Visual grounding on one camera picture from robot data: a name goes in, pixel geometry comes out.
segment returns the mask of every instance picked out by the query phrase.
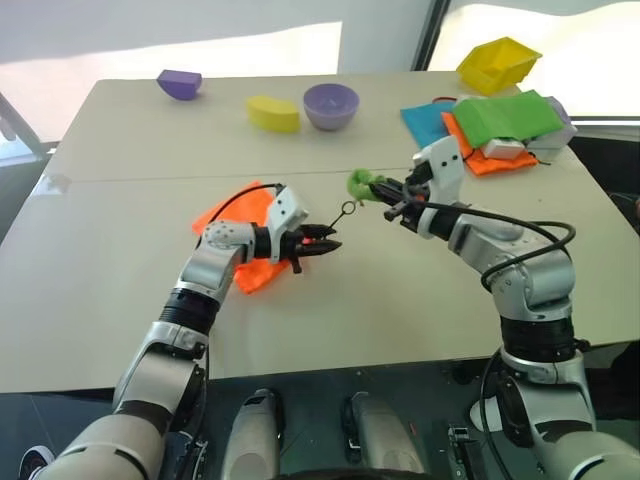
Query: green object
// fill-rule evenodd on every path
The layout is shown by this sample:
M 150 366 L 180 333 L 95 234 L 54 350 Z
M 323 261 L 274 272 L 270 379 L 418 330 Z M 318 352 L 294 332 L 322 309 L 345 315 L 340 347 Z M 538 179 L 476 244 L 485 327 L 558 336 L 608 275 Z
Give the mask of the green object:
M 370 200 L 379 202 L 371 192 L 369 185 L 372 183 L 384 182 L 386 178 L 382 175 L 374 175 L 366 168 L 356 168 L 347 179 L 347 191 L 355 200 Z
M 473 148 L 492 138 L 527 140 L 564 128 L 535 90 L 512 97 L 470 98 L 453 107 L 453 115 Z

